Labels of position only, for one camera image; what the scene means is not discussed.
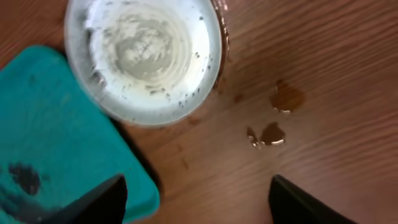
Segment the wooden table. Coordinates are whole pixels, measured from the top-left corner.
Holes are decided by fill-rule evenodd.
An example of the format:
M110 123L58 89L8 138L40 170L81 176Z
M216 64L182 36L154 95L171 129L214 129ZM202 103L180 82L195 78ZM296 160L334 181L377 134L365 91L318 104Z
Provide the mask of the wooden table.
M144 223L272 223L282 174L359 223L398 223L398 2L229 0L231 61L218 91L166 128L124 126L158 173L162 205ZM0 66L32 44L63 50L66 0L0 3ZM303 93L291 114L269 97ZM246 136L277 122L286 143Z

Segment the black object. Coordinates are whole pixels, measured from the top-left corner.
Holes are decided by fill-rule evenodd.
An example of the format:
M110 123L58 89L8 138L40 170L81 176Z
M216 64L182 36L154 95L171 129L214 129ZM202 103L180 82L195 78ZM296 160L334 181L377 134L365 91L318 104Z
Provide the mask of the black object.
M118 174L42 223L122 223L126 202L126 180Z
M275 224L355 223L312 197L281 175L272 178L269 206Z

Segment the teal cloth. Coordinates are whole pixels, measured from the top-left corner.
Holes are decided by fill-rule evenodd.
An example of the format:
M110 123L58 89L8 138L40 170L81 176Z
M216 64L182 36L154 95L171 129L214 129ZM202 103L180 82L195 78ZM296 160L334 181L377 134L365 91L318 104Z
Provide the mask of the teal cloth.
M18 162L40 176L37 194L13 181L9 165ZM25 49L0 72L0 168L0 223L14 220L4 212L18 209L13 197L40 205L38 213L56 211L117 173L127 182L126 222L159 207L153 181L65 58L48 47Z

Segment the metal bowl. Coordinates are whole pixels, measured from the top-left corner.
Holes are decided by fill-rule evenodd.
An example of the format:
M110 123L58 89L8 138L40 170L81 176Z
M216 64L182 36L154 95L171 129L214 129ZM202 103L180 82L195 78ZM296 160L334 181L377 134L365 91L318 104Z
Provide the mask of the metal bowl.
M191 113L220 69L206 0L71 0L65 45L83 89L114 118L160 126Z

